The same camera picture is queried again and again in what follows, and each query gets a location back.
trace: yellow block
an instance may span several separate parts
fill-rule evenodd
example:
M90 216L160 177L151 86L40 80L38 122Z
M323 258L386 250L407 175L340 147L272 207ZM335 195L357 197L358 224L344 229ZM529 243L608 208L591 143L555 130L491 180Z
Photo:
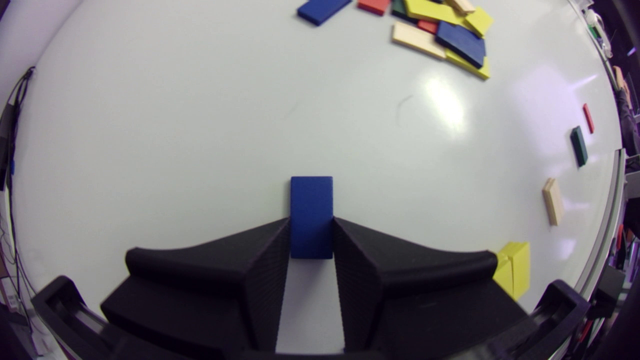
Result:
M489 30L491 24L493 24L493 18L486 13L486 11L478 6L476 11L467 15L463 22L463 25L469 25L471 31L476 33L479 37L484 37L486 31Z
M513 269L513 298L519 299L529 289L531 279L531 250L529 243L509 242L500 250L511 261Z
M458 15L451 6L434 3L428 0L404 0L406 13L415 19L431 21L446 21L454 25L460 25L464 16Z
M505 254L498 253L498 267L493 273L493 280L500 285L500 287L513 297L513 269L511 267L511 260Z
M491 74L489 71L489 60L486 58L486 56L484 57L484 65L480 69L477 69L475 66L471 65L469 61L463 59L460 55L454 53L450 49L445 49L445 54L447 56L447 61L456 64L457 66L465 69L466 71L469 71L470 73L472 73L473 75L476 75L482 80L487 80L488 78L491 77Z
M444 59L444 46L436 42L436 37L409 24L396 21L392 35L394 42L411 47L438 59Z

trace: red block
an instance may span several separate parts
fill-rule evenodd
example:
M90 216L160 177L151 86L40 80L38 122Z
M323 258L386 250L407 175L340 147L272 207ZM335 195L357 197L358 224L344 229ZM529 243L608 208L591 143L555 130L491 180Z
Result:
M358 0L358 7L376 15L384 15L391 0Z
M418 28L435 35L438 32L438 23L427 20L420 20L418 21Z
M593 134L593 120L591 119L591 113L589 112L589 106L587 104L582 105L582 110L584 111L584 116L587 118L587 125L589 125L589 132Z

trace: block pile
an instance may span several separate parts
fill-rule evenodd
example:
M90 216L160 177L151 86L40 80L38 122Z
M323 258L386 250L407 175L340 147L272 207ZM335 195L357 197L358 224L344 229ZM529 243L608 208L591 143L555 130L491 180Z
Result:
M308 0L298 15L321 25L351 0ZM392 39L486 80L490 77L484 36L493 19L468 0L358 0L358 7L382 16L391 5L396 21Z

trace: green block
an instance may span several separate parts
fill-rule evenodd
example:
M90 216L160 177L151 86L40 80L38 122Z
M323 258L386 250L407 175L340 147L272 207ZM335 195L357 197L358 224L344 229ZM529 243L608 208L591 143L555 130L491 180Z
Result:
M587 155L587 148L584 146L584 139L582 138L582 129L580 126L571 130L571 143L573 144L575 159L578 161L578 167L581 167L587 163L589 156Z
M418 23L418 19L409 17L409 15L406 14L406 5L404 4L404 0L394 0L393 4L391 4L391 15L414 24Z

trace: beige block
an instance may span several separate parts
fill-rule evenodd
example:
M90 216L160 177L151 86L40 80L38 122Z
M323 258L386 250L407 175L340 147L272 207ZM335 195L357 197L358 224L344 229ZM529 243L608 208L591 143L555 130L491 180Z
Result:
M436 42L434 34L415 28L412 25L396 21L394 24L393 41L398 44L416 49L438 59L445 59L444 46Z
M542 195L545 198L545 205L547 206L549 222L551 223L551 225L558 226L560 224L560 221L562 221L562 217L564 216L564 206L557 180L555 180L553 177L550 177L545 183L545 186L542 188Z

